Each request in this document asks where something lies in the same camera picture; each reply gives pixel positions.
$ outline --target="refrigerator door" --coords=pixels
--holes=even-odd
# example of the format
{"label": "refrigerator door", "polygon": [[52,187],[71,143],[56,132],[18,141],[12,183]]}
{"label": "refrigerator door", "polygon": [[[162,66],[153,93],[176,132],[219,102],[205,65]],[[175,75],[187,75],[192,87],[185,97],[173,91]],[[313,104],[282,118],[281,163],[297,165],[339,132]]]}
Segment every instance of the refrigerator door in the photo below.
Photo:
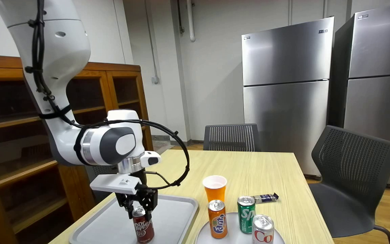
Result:
{"label": "refrigerator door", "polygon": [[256,123],[262,151],[293,152],[304,174],[319,176],[311,151],[326,126],[329,81],[243,88],[245,123]]}
{"label": "refrigerator door", "polygon": [[354,15],[349,77],[390,75],[390,6]]}
{"label": "refrigerator door", "polygon": [[390,77],[349,80],[344,128],[390,141]]}
{"label": "refrigerator door", "polygon": [[334,17],[242,35],[243,85],[329,79]]}

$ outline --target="orange cup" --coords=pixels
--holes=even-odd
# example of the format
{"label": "orange cup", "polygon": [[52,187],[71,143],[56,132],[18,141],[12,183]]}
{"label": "orange cup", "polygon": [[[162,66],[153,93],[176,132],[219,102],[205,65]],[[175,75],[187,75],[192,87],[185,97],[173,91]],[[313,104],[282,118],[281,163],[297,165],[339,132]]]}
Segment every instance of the orange cup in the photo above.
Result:
{"label": "orange cup", "polygon": [[224,176],[207,176],[202,181],[207,200],[221,200],[225,202],[226,178]]}

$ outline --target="wooden table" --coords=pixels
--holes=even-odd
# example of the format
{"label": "wooden table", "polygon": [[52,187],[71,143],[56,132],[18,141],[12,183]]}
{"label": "wooden table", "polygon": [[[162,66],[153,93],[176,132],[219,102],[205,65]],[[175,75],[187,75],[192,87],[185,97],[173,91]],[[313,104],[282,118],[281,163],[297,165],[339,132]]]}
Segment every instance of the wooden table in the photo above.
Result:
{"label": "wooden table", "polygon": [[[257,214],[270,216],[275,228],[287,244],[333,244],[332,237],[312,196],[293,153],[241,152],[241,151],[189,151],[190,172],[179,187],[159,190],[160,194],[191,197],[198,200],[199,212],[186,236],[192,244],[209,220],[207,197],[202,179],[210,175],[225,176],[227,212],[237,211],[237,198],[242,195],[277,193],[277,202],[257,204]],[[149,167],[161,173],[169,182],[183,173],[186,160],[182,150],[168,150],[162,162]],[[154,175],[148,175],[149,186],[164,185]],[[82,222],[88,219],[114,197],[103,200],[81,219],[62,232],[51,243],[68,243],[68,238]]]}

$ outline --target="stainless steel refrigerator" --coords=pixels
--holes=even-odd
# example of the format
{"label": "stainless steel refrigerator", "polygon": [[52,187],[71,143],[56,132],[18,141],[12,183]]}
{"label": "stainless steel refrigerator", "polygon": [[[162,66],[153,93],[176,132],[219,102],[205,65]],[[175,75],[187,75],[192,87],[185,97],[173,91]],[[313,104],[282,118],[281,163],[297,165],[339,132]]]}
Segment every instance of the stainless steel refrigerator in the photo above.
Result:
{"label": "stainless steel refrigerator", "polygon": [[311,151],[326,125],[334,17],[242,35],[245,123],[262,151],[293,152],[320,175]]}
{"label": "stainless steel refrigerator", "polygon": [[335,33],[329,102],[329,124],[390,141],[390,6]]}

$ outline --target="sprite can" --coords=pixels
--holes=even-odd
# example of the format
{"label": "sprite can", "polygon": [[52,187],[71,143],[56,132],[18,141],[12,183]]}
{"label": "sprite can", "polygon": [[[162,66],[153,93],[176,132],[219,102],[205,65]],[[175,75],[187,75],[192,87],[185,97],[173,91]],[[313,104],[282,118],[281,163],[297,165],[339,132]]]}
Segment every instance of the sprite can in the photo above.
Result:
{"label": "sprite can", "polygon": [[252,233],[252,219],[255,215],[255,199],[249,196],[241,196],[237,199],[239,210],[239,225],[243,233]]}

